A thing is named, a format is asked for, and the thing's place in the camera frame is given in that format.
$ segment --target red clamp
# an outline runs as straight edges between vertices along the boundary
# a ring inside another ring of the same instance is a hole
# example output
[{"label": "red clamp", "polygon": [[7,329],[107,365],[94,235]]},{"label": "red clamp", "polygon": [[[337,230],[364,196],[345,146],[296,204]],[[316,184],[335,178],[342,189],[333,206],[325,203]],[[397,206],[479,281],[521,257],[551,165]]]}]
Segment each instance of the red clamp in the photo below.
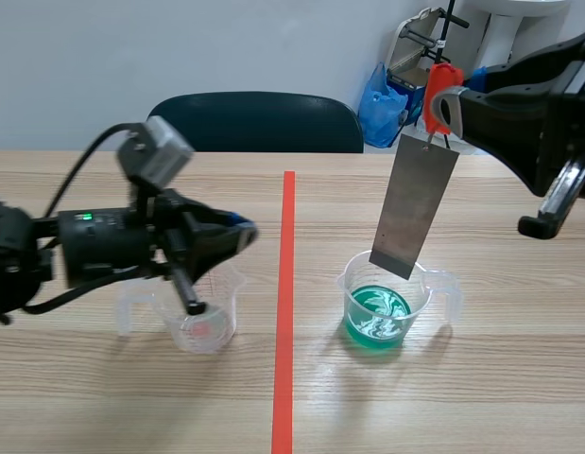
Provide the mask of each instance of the red clamp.
[{"label": "red clamp", "polygon": [[454,68],[450,63],[433,65],[428,78],[428,85],[426,86],[426,94],[424,95],[424,122],[426,123],[426,131],[429,134],[435,134],[436,132],[441,132],[442,134],[451,133],[449,129],[441,126],[431,113],[431,102],[433,97],[440,91],[454,86],[462,86],[463,83],[464,73],[461,69]]}]

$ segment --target green liquid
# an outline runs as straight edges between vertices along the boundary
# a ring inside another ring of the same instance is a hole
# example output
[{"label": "green liquid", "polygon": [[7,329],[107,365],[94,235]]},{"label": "green liquid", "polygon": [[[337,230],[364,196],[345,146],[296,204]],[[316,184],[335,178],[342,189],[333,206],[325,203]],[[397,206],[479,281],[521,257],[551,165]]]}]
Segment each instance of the green liquid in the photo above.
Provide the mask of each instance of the green liquid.
[{"label": "green liquid", "polygon": [[[358,288],[353,298],[362,307],[375,314],[403,317],[411,314],[409,305],[396,291],[380,286]],[[398,347],[404,340],[404,322],[393,322],[373,316],[353,305],[345,317],[347,331],[360,344],[369,348]]]}]

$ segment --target black cable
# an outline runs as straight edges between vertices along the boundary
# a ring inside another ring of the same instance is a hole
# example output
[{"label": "black cable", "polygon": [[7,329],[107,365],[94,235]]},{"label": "black cable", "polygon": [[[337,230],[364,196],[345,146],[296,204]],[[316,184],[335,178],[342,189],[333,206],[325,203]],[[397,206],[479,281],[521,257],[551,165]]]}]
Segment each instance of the black cable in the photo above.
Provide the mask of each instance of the black cable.
[{"label": "black cable", "polygon": [[53,239],[51,239],[48,243],[46,243],[43,247],[43,249],[53,249],[57,246],[59,246],[61,244],[61,242],[59,241],[59,239],[55,236]]},{"label": "black cable", "polygon": [[63,181],[63,183],[61,184],[61,187],[59,188],[59,191],[57,191],[57,194],[48,205],[46,213],[44,213],[45,218],[49,218],[53,214],[53,211],[55,211],[55,208],[57,207],[57,204],[63,197],[63,194],[67,190],[67,187],[71,184],[79,170],[82,168],[82,166],[84,166],[86,161],[88,161],[88,158],[91,157],[91,155],[96,151],[96,149],[99,148],[99,146],[103,142],[112,137],[114,134],[122,131],[129,131],[131,126],[132,125],[130,123],[120,123],[119,125],[114,125],[111,128],[104,130],[95,139],[95,141],[88,148],[86,148],[82,156],[80,156],[80,159],[77,160],[77,163],[70,170],[69,174],[65,178],[65,181]]},{"label": "black cable", "polygon": [[141,267],[133,267],[126,271],[119,271],[115,274],[110,274],[109,276],[99,277],[98,279],[95,279],[88,284],[84,284],[78,288],[69,290],[53,298],[52,300],[47,301],[46,303],[35,306],[24,306],[22,307],[22,310],[32,315],[45,314],[46,312],[50,312],[51,310],[65,306],[67,303],[75,300],[76,298],[79,298],[82,295],[85,295],[90,291],[96,290],[97,288],[105,287],[120,281],[127,281],[136,277],[141,277],[142,274]]}]

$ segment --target metal plate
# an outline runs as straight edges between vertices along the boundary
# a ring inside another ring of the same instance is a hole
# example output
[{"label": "metal plate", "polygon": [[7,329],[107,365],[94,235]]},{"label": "metal plate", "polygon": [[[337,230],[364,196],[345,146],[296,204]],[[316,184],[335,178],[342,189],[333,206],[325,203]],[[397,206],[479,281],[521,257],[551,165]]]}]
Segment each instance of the metal plate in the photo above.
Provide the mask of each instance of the metal plate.
[{"label": "metal plate", "polygon": [[402,135],[370,262],[409,279],[458,153]]}]

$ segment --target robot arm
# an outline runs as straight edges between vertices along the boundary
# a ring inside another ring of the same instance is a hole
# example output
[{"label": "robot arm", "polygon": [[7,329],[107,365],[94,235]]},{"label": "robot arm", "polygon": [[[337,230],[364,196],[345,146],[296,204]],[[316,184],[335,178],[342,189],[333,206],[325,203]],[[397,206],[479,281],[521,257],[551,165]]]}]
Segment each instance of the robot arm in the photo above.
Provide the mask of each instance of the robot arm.
[{"label": "robot arm", "polygon": [[585,33],[512,65],[488,69],[483,93],[453,87],[433,98],[442,125],[510,168],[544,202],[519,231],[557,235],[585,198]]},{"label": "robot arm", "polygon": [[[194,292],[196,281],[219,263],[241,253],[258,236],[249,219],[213,209],[166,188],[193,151],[160,117],[116,125],[129,131],[117,159],[131,183],[130,205],[59,212],[51,217],[67,185],[97,139],[58,192],[44,218],[31,218],[0,202],[0,323],[15,309],[44,314],[96,288],[134,278],[171,280],[188,315],[206,310]],[[39,239],[53,238],[40,248]],[[29,306],[44,282],[53,278],[52,247],[61,245],[69,291]],[[158,261],[157,252],[165,260]]]}]

